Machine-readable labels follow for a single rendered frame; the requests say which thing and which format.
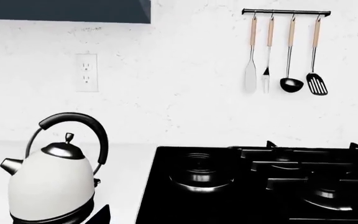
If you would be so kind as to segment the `round black stove burner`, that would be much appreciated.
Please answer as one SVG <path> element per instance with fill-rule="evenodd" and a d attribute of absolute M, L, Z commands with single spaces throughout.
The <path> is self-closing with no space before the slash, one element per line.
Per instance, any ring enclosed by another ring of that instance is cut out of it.
<path fill-rule="evenodd" d="M 210 194 L 229 188 L 234 175 L 212 154 L 194 152 L 177 158 L 169 179 L 183 191 Z"/>

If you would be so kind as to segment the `white wall power outlet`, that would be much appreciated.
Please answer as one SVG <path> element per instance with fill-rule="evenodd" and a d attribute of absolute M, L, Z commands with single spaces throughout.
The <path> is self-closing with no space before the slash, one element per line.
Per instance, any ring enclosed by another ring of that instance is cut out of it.
<path fill-rule="evenodd" d="M 96 54 L 75 55 L 75 89 L 77 92 L 98 92 L 98 61 Z"/>

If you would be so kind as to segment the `black wall utensil rail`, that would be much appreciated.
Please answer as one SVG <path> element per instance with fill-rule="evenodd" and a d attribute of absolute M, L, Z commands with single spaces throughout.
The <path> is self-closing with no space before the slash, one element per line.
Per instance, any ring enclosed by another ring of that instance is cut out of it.
<path fill-rule="evenodd" d="M 304 14 L 328 17 L 331 11 L 294 11 L 294 10 L 274 10 L 274 9 L 242 9 L 241 14 Z"/>

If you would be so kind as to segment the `wooden handled meat fork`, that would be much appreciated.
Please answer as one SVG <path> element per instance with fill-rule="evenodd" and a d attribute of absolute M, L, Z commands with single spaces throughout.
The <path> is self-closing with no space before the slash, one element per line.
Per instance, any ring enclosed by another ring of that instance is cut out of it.
<path fill-rule="evenodd" d="M 273 41 L 273 30 L 274 30 L 274 16 L 273 14 L 270 16 L 269 24 L 268 24 L 268 35 L 267 35 L 267 64 L 266 68 L 264 70 L 264 73 L 262 74 L 262 81 L 264 86 L 264 93 L 269 93 L 269 85 L 270 85 L 270 53 L 272 48 L 272 41 Z"/>

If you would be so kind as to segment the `black gas stove top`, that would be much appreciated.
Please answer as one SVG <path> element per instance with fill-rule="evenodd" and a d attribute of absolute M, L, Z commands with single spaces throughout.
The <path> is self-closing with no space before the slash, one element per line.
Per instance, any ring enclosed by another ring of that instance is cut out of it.
<path fill-rule="evenodd" d="M 255 188 L 234 147 L 158 147 L 135 224 L 255 224 Z M 180 155 L 194 152 L 212 154 L 230 169 L 231 186 L 210 194 L 176 188 L 169 179 L 172 164 Z"/>

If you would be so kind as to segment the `wooden handled slotted turner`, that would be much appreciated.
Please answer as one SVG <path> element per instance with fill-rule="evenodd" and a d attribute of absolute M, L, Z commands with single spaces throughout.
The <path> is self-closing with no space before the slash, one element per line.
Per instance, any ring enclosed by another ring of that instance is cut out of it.
<path fill-rule="evenodd" d="M 328 94 L 328 90 L 326 88 L 323 79 L 314 70 L 316 50 L 319 40 L 320 25 L 321 25 L 321 18 L 320 16 L 318 16 L 314 24 L 313 43 L 312 43 L 312 52 L 311 52 L 311 66 L 310 66 L 310 72 L 306 75 L 306 81 L 308 84 L 308 88 L 310 89 L 310 92 L 313 95 L 324 96 Z"/>

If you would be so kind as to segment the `black stove grate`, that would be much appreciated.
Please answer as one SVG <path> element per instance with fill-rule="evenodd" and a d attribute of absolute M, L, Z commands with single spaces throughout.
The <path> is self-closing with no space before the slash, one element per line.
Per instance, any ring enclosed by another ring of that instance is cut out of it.
<path fill-rule="evenodd" d="M 255 188 L 255 224 L 358 224 L 357 143 L 234 149 Z"/>

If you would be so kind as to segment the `wooden handled black ladle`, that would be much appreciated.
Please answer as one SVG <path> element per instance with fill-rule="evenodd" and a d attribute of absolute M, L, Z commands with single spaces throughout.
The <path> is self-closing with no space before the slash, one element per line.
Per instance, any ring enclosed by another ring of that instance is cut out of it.
<path fill-rule="evenodd" d="M 288 33 L 288 52 L 287 52 L 287 63 L 286 63 L 286 72 L 285 78 L 280 80 L 280 87 L 283 91 L 287 93 L 295 93 L 300 91 L 304 83 L 300 80 L 290 78 L 290 65 L 291 65 L 291 53 L 293 48 L 293 39 L 295 33 L 295 15 L 293 14 L 290 21 L 290 28 Z"/>

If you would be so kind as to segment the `wooden handled metal spatula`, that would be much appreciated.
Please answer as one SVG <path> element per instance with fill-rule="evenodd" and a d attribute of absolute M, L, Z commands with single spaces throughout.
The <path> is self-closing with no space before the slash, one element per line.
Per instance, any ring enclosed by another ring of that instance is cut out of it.
<path fill-rule="evenodd" d="M 250 57 L 245 72 L 245 89 L 247 93 L 255 93 L 257 89 L 256 68 L 254 63 L 256 27 L 257 18 L 253 16 L 250 32 Z"/>

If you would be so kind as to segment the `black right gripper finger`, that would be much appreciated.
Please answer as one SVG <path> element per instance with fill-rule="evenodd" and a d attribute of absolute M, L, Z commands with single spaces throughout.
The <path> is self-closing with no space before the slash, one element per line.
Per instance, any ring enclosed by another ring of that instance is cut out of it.
<path fill-rule="evenodd" d="M 85 224 L 110 224 L 110 208 L 105 205 L 99 212 L 90 218 Z"/>

